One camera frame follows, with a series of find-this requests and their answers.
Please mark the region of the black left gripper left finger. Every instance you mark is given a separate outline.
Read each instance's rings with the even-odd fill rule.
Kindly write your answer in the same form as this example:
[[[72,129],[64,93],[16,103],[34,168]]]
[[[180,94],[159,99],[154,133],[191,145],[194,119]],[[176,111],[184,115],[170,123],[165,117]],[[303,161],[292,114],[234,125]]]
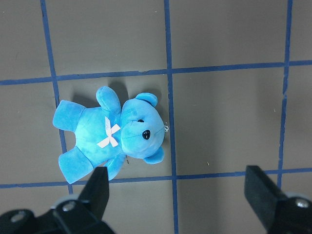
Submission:
[[[31,210],[17,209],[0,216],[2,234],[113,234],[102,221],[109,199],[106,167],[97,167],[81,193],[63,198],[36,217]]]

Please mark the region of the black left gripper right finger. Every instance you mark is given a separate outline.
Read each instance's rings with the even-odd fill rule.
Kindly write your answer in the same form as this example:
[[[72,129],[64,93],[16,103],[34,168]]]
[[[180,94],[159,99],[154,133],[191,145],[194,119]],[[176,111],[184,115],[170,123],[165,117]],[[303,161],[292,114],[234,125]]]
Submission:
[[[266,233],[312,232],[312,200],[283,192],[259,166],[246,166],[244,195]]]

